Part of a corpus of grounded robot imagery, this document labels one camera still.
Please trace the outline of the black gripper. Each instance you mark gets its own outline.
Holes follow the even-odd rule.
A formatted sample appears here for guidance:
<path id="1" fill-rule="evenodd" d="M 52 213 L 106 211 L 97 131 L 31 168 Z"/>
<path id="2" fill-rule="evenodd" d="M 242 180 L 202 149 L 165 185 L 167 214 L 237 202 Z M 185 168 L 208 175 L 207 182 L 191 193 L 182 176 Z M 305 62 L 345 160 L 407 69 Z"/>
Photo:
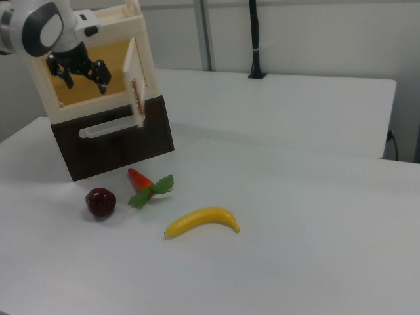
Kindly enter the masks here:
<path id="1" fill-rule="evenodd" d="M 63 80 L 67 88 L 74 85 L 72 74 L 83 75 L 94 82 L 100 93 L 105 94 L 112 75 L 103 60 L 92 62 L 84 42 L 68 51 L 52 51 L 47 57 L 47 66 L 53 77 Z"/>

